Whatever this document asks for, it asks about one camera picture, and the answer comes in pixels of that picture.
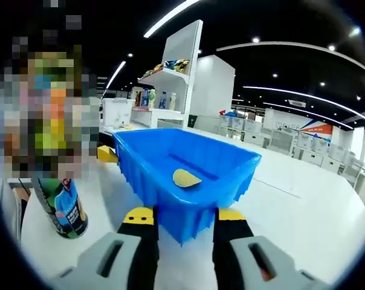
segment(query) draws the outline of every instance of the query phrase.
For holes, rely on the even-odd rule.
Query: ceiling light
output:
[[[353,28],[351,33],[349,33],[349,37],[354,37],[356,35],[359,35],[361,33],[361,29],[359,27]]]
[[[154,34],[158,29],[160,29],[161,26],[163,26],[166,22],[170,21],[173,17],[175,17],[177,14],[183,12],[186,8],[190,7],[196,2],[199,2],[200,0],[187,0],[177,7],[175,7],[172,11],[170,11],[168,14],[166,14],[164,17],[162,17],[153,27],[151,27],[144,35],[145,38],[151,37],[151,35]]]
[[[330,120],[330,121],[336,122],[336,123],[338,123],[338,124],[340,124],[340,125],[342,125],[342,126],[345,126],[345,127],[349,128],[349,129],[353,129],[353,127],[350,127],[350,126],[348,126],[348,125],[346,125],[346,124],[344,124],[344,123],[341,123],[341,122],[339,122],[339,121],[336,121],[336,120],[330,119],[330,118],[325,117],[325,116],[318,115],[318,114],[316,114],[316,113],[312,113],[312,112],[308,112],[308,111],[304,111],[304,110],[300,110],[300,109],[296,109],[296,108],[290,108],[290,107],[287,107],[287,106],[271,104],[271,103],[264,103],[264,104],[266,104],[266,105],[272,105],[272,106],[277,106],[277,107],[281,107],[281,108],[286,108],[286,109],[292,109],[292,110],[295,110],[295,111],[299,111],[299,112],[304,112],[304,113],[307,113],[307,114],[315,115],[315,116],[318,116],[318,117],[325,118],[325,119],[327,119],[327,120]]]
[[[117,76],[117,74],[120,72],[120,70],[124,67],[124,65],[126,64],[126,62],[122,62],[121,64],[120,64],[120,66],[117,68],[117,70],[115,71],[115,73],[112,75],[112,77],[111,77],[111,79],[110,79],[110,81],[109,81],[109,83],[108,83],[108,85],[107,85],[107,87],[106,87],[106,89],[108,89],[109,87],[110,87],[110,85],[111,85],[111,83],[112,83],[112,81],[115,79],[115,77]]]
[[[334,101],[329,101],[325,98],[320,98],[320,97],[316,97],[314,95],[308,95],[308,94],[303,94],[301,92],[293,92],[293,91],[287,91],[285,89],[274,89],[274,88],[264,88],[264,87],[260,87],[260,86],[244,86],[243,88],[245,89],[266,89],[268,91],[277,91],[277,92],[287,92],[289,94],[295,94],[295,95],[302,95],[304,97],[309,97],[309,98],[313,98],[313,99],[316,99],[316,100],[320,100],[322,102],[326,102],[326,103],[329,103],[329,104],[332,104],[332,105],[336,105],[337,107],[341,108],[341,109],[344,109],[345,111],[348,111],[348,112],[351,112],[355,115],[358,115],[359,117],[361,117],[362,119],[365,120],[365,116],[360,114],[359,112],[356,112],[355,110],[352,110],[351,108],[348,108],[348,107],[345,107],[341,104],[338,104],[338,103],[335,103]]]

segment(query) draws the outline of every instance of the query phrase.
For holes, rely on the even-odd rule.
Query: white table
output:
[[[365,208],[346,180],[259,146],[188,130],[262,155],[249,190],[232,207],[246,216],[255,235],[266,236],[292,256],[297,269],[333,283],[365,239]],[[76,180],[89,216],[88,229],[76,240],[56,234],[35,195],[31,196],[21,243],[31,263],[46,278],[76,266],[82,251],[104,234],[116,231],[125,214],[141,205],[115,164],[99,164],[98,171],[88,180]],[[209,228],[180,247],[160,227],[155,289],[217,289],[212,235],[213,228]]]

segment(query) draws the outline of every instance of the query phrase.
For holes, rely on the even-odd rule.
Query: black ceiling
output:
[[[306,110],[335,120],[353,116],[336,106],[306,97],[243,88],[264,86],[316,95],[358,112],[365,111],[365,70],[341,57],[309,48],[278,45],[216,51],[249,43],[252,37],[259,36],[261,41],[300,42],[320,47],[333,43],[339,53],[365,65],[365,1],[347,0],[330,5],[328,1],[317,0],[202,0],[149,39],[143,37],[147,29],[182,0],[67,0],[66,8],[43,8],[42,3],[0,2],[0,69],[10,55],[12,36],[29,36],[31,47],[35,43],[38,47],[42,29],[58,29],[60,44],[82,44],[84,64],[98,76],[110,78],[120,62],[126,60],[127,65],[111,89],[129,89],[130,82],[135,85],[137,77],[160,62],[168,36],[201,19],[204,22],[202,56],[216,54],[236,68],[234,97],[244,99],[242,105],[264,107],[265,101],[289,106],[285,100],[291,98],[306,101]],[[82,15],[81,30],[65,29],[65,15],[71,14]],[[349,38],[356,25],[361,27],[361,34]],[[365,121],[361,120],[356,124],[364,125]]]

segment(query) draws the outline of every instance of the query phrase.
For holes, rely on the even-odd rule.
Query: yellow object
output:
[[[123,222],[127,224],[153,225],[153,210],[147,207],[137,207],[125,216]]]
[[[107,163],[118,163],[118,156],[108,146],[98,147],[98,160]]]
[[[238,221],[245,220],[244,215],[235,210],[229,210],[225,208],[219,208],[219,220],[220,221]]]
[[[201,182],[201,179],[184,169],[177,169],[173,173],[173,181],[180,187],[191,187]]]

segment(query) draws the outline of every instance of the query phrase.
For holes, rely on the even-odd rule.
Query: blue tray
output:
[[[158,207],[158,223],[180,243],[210,227],[215,208],[229,207],[250,186],[261,156],[234,145],[180,129],[113,134],[119,166],[145,206]],[[202,180],[183,189],[176,169]]]

